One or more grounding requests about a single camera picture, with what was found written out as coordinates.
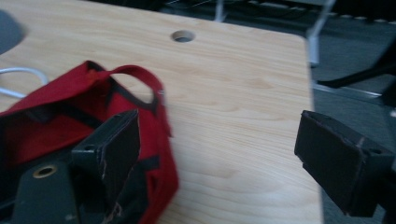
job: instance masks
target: black plastic piece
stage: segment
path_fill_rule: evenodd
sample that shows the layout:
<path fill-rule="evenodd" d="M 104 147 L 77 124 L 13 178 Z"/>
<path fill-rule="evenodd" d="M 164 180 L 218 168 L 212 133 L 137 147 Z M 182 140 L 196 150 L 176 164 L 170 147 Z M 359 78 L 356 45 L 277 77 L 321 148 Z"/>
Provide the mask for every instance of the black plastic piece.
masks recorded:
<path fill-rule="evenodd" d="M 22 175 L 12 223 L 79 223 L 66 163 L 43 163 Z"/>
<path fill-rule="evenodd" d="M 392 152 L 335 119 L 304 111 L 294 153 L 344 213 L 373 215 Z"/>
<path fill-rule="evenodd" d="M 120 113 L 72 150 L 73 167 L 105 186 L 109 208 L 115 206 L 140 153 L 137 111 Z"/>

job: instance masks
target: wooden desk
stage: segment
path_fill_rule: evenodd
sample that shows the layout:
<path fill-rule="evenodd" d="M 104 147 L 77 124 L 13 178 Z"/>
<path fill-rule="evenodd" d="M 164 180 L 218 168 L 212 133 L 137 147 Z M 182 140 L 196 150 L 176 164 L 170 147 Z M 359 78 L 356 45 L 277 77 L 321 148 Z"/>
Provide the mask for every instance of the wooden desk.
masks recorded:
<path fill-rule="evenodd" d="M 160 223 L 321 222 L 318 186 L 293 154 L 300 114 L 311 106 L 303 39 L 83 1 L 4 0 L 0 8 L 26 33 L 0 67 L 54 79 L 85 60 L 108 69 L 132 63 L 163 81 L 180 189 Z M 195 39 L 177 43 L 177 30 Z M 14 74 L 0 85 L 29 91 L 38 81 Z M 1 109 L 13 101 L 0 96 Z"/>

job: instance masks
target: red strap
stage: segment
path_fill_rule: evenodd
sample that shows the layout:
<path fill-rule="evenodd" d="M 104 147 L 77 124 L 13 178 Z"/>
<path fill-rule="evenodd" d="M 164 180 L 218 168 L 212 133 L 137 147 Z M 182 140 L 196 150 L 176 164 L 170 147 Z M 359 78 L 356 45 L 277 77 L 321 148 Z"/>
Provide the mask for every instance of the red strap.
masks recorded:
<path fill-rule="evenodd" d="M 103 71 L 99 73 L 103 78 L 108 78 L 113 74 L 125 74 L 139 79 L 141 82 L 149 86 L 153 90 L 153 94 L 158 99 L 156 104 L 156 114 L 158 119 L 163 124 L 165 131 L 171 135 L 170 125 L 167 121 L 166 110 L 164 108 L 164 90 L 163 84 L 150 71 L 137 65 L 124 65 L 112 71 Z"/>

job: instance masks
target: bag handle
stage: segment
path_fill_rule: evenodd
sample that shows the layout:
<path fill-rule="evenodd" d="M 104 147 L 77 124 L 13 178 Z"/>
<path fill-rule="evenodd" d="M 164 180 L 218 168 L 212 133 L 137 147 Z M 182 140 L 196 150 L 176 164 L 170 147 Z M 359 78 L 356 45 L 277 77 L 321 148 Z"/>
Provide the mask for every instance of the bag handle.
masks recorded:
<path fill-rule="evenodd" d="M 166 110 L 164 108 L 164 90 L 163 84 L 160 82 L 158 78 L 156 78 L 149 70 L 140 67 L 138 65 L 124 65 L 118 68 L 115 68 L 111 71 L 102 71 L 103 78 L 109 78 L 113 74 L 125 74 L 131 77 L 135 77 L 148 87 L 151 88 L 154 94 L 154 100 L 151 103 L 145 103 L 139 101 L 141 105 L 150 105 L 154 107 L 154 115 L 159 119 L 159 121 L 163 124 L 165 131 L 171 135 L 170 125 L 167 121 Z"/>

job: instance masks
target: hole in desk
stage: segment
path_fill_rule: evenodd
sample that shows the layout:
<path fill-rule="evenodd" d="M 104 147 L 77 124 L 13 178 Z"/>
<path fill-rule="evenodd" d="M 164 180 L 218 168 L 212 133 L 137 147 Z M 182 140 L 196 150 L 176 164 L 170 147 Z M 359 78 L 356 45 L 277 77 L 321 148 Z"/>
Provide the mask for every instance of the hole in desk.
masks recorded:
<path fill-rule="evenodd" d="M 195 34 L 191 31 L 180 30 L 172 33 L 172 39 L 179 43 L 190 42 L 195 38 Z"/>

